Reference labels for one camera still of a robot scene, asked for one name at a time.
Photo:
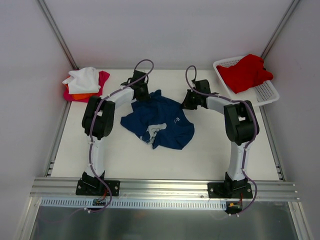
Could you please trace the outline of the blue cartoon print t-shirt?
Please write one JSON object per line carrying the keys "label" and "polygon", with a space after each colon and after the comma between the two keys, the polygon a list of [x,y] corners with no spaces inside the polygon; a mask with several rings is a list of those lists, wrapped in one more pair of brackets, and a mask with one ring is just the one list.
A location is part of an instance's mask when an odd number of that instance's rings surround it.
{"label": "blue cartoon print t-shirt", "polygon": [[149,100],[135,101],[131,107],[132,112],[122,117],[120,124],[152,149],[182,150],[195,134],[181,104],[162,96],[160,89],[150,93]]}

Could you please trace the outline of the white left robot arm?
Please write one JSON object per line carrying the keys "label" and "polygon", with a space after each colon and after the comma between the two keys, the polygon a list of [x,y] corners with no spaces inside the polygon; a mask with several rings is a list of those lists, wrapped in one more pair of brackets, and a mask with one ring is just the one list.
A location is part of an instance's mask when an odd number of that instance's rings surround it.
{"label": "white left robot arm", "polygon": [[148,81],[147,73],[134,70],[118,90],[106,97],[92,96],[87,103],[81,124],[88,139],[89,160],[81,179],[93,195],[101,194],[105,188],[104,145],[113,129],[115,111],[133,100],[147,101]]}

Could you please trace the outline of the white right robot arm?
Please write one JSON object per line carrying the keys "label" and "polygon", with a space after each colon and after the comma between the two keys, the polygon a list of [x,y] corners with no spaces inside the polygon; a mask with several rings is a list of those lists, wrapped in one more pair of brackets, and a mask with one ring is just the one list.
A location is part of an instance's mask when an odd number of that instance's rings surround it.
{"label": "white right robot arm", "polygon": [[199,106],[216,111],[224,116],[227,138],[231,142],[228,170],[225,174],[224,193],[235,198],[249,180],[246,174],[247,159],[260,127],[249,100],[232,100],[211,92],[208,80],[195,80],[189,85],[182,108],[196,110]]}

